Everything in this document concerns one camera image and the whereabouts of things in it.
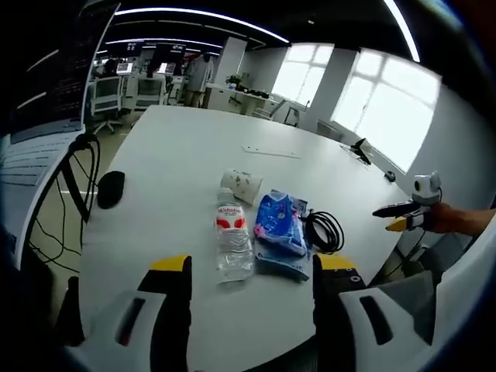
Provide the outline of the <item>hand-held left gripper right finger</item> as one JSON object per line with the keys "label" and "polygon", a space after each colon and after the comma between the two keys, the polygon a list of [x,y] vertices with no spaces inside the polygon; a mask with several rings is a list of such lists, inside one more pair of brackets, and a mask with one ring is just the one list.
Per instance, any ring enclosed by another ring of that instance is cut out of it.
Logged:
{"label": "hand-held left gripper right finger", "polygon": [[317,253],[312,265],[320,371],[407,371],[432,345],[436,288],[430,272],[368,287],[344,257]]}

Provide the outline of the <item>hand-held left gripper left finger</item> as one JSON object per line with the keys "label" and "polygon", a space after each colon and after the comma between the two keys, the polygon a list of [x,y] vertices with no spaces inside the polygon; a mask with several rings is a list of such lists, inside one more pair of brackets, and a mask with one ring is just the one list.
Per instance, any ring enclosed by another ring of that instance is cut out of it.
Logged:
{"label": "hand-held left gripper left finger", "polygon": [[70,352],[84,371],[187,371],[192,259],[154,263],[138,288],[121,293]]}

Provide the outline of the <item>person's right hand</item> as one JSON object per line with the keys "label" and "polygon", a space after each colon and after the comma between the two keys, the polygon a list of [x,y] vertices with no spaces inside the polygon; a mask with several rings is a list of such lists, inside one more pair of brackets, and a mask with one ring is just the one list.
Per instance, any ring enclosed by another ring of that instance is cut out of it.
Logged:
{"label": "person's right hand", "polygon": [[438,203],[425,213],[423,229],[432,233],[460,233],[471,235],[466,226],[467,213],[450,207],[446,203]]}

